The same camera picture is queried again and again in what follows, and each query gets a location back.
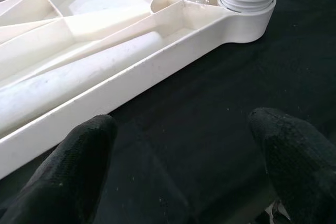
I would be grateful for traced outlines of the black tablecloth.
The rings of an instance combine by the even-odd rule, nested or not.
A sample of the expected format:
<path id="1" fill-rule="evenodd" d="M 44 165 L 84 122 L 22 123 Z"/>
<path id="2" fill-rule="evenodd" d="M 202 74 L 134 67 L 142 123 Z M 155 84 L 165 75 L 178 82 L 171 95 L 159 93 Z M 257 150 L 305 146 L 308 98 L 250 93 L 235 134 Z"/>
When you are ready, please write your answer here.
<path id="1" fill-rule="evenodd" d="M 258 215 L 272 192 L 246 124 L 257 107 L 336 143 L 336 0 L 277 0 L 261 38 L 222 45 L 114 110 L 119 134 L 94 224 Z"/>

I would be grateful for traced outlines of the white plastic children table top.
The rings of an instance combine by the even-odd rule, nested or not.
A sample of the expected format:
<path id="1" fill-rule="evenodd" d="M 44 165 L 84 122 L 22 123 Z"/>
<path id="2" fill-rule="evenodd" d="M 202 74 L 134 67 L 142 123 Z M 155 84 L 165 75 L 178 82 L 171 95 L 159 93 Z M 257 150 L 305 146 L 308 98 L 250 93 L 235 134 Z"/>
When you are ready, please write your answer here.
<path id="1" fill-rule="evenodd" d="M 162 46 L 117 74 L 0 135 L 0 179 L 226 43 L 259 39 L 276 6 L 235 12 L 183 0 L 4 0 L 0 2 L 0 91 L 152 31 Z"/>

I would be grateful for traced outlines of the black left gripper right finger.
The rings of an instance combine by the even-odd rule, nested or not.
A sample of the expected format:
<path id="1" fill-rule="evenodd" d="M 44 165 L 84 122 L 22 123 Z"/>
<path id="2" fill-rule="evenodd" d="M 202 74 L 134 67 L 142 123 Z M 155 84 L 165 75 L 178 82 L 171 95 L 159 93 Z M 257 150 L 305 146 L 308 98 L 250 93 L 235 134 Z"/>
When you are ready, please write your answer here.
<path id="1" fill-rule="evenodd" d="M 278 109 L 256 108 L 248 124 L 292 224 L 336 224 L 336 146 Z"/>

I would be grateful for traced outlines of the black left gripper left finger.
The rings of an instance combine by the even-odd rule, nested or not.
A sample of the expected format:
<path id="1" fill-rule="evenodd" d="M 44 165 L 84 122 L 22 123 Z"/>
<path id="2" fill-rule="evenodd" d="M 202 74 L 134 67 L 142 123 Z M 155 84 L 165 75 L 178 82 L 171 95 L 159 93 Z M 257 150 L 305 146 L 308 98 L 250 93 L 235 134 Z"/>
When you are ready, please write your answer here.
<path id="1" fill-rule="evenodd" d="M 92 224 L 117 133 L 108 114 L 74 127 L 0 211 L 0 224 Z"/>

